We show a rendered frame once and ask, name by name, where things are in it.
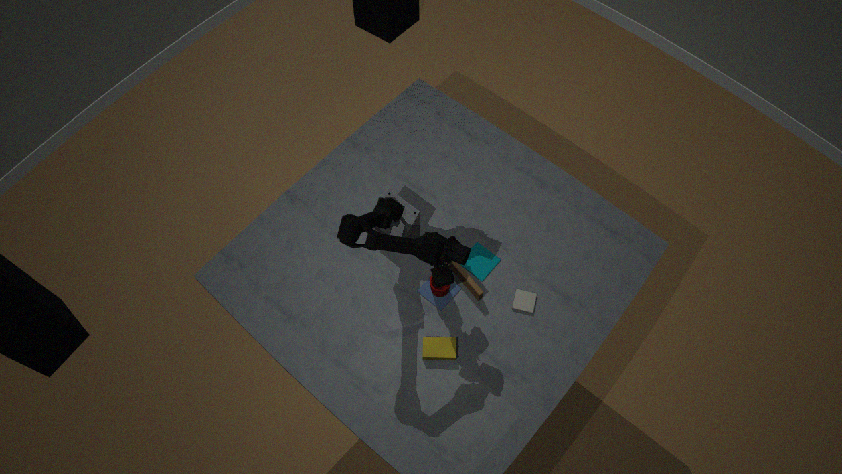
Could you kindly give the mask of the brown wooden flat bar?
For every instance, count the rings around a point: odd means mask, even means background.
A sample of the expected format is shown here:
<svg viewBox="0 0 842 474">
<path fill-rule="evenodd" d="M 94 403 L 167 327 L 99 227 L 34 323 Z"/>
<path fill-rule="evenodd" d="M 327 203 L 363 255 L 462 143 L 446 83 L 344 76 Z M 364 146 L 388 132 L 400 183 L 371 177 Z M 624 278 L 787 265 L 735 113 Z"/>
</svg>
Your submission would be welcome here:
<svg viewBox="0 0 842 474">
<path fill-rule="evenodd" d="M 475 281 L 471 278 L 471 276 L 461 267 L 460 264 L 457 262 L 452 261 L 449 264 L 449 268 L 456 274 L 456 276 L 461 280 L 461 283 L 465 285 L 465 287 L 471 292 L 472 295 L 479 301 L 483 298 L 483 290 L 475 283 Z"/>
</svg>

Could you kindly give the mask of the yellow rectangular block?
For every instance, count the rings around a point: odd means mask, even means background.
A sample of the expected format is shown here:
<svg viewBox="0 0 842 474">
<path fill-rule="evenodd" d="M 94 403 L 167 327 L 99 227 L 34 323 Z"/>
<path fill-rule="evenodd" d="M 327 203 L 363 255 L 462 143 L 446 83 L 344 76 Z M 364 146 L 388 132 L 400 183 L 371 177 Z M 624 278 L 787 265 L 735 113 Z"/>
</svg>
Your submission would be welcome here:
<svg viewBox="0 0 842 474">
<path fill-rule="evenodd" d="M 456 360 L 456 338 L 423 337 L 423 360 Z"/>
</svg>

